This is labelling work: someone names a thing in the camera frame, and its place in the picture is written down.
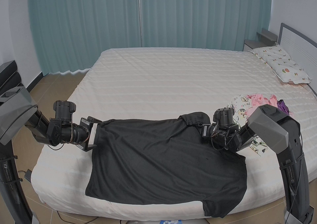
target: floor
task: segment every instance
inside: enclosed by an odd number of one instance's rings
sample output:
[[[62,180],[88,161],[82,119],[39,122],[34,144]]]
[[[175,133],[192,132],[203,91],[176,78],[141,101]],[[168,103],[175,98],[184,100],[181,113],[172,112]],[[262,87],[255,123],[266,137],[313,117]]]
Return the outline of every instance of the floor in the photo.
[[[56,100],[67,100],[77,87],[84,74],[49,74],[45,76],[31,91],[31,96],[38,103],[39,109],[47,118],[54,117],[53,103]],[[37,143],[30,131],[23,127],[17,135],[12,139],[14,154],[18,155],[16,165],[18,170],[32,170],[37,162],[38,156],[41,153],[43,145]],[[57,212],[50,206],[42,203],[32,185],[24,180],[21,182],[26,199],[30,208],[35,211],[41,224],[63,224],[57,215]],[[310,189],[310,204],[317,209],[317,179],[309,185]],[[274,224],[283,222],[283,210],[285,207],[284,199],[281,198],[275,202],[261,206],[252,210],[240,212],[237,214],[227,215],[225,218],[209,218],[211,224]],[[92,216],[84,216],[79,214],[61,213],[61,217],[68,221],[78,224],[83,224],[92,220]],[[11,217],[2,197],[0,196],[0,222],[3,224],[13,224],[14,220]],[[119,220],[98,218],[92,223],[94,224],[119,224]],[[313,222],[317,223],[317,213],[314,216]]]

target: white bed sheet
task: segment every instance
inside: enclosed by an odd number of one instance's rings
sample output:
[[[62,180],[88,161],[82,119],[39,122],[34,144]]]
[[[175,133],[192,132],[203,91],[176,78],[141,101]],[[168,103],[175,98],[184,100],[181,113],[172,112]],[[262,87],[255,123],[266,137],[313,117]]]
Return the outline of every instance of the white bed sheet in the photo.
[[[284,99],[301,124],[309,181],[317,177],[317,100],[306,84],[282,83],[250,52],[189,48],[110,49],[70,96],[77,105],[73,121],[93,116],[108,119],[173,119],[214,111],[233,96],[259,92]],[[284,196],[276,155],[246,157],[247,191],[231,213],[252,209]],[[32,173],[40,199],[56,210],[122,220],[205,218],[199,201],[176,205],[126,205],[85,196],[92,170],[91,151],[73,145],[59,151],[44,146]]]

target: teal curtain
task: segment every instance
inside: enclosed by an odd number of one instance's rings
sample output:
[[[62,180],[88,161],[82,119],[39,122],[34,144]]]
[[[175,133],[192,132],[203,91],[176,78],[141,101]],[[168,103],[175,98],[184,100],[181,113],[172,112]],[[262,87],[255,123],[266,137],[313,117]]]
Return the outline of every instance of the teal curtain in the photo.
[[[242,51],[270,12],[271,0],[141,0],[142,46]]]
[[[91,67],[109,48],[141,46],[139,0],[28,0],[37,56],[48,72]]]

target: headboard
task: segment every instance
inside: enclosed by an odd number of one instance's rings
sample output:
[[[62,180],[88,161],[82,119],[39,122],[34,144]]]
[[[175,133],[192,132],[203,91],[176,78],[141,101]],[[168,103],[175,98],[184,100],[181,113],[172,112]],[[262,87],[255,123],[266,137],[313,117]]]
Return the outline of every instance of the headboard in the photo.
[[[278,43],[309,75],[312,81],[308,86],[317,95],[317,43],[284,23]]]

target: white wall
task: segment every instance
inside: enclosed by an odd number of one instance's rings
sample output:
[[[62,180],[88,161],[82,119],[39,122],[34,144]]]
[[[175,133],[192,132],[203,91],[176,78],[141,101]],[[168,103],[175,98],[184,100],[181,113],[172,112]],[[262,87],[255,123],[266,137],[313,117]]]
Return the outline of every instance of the white wall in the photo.
[[[9,25],[9,0],[0,0],[0,65],[14,60]]]
[[[317,42],[317,0],[272,0],[269,31],[279,35],[282,22]]]
[[[28,86],[42,72],[30,29],[28,0],[9,0],[9,20],[18,72]]]

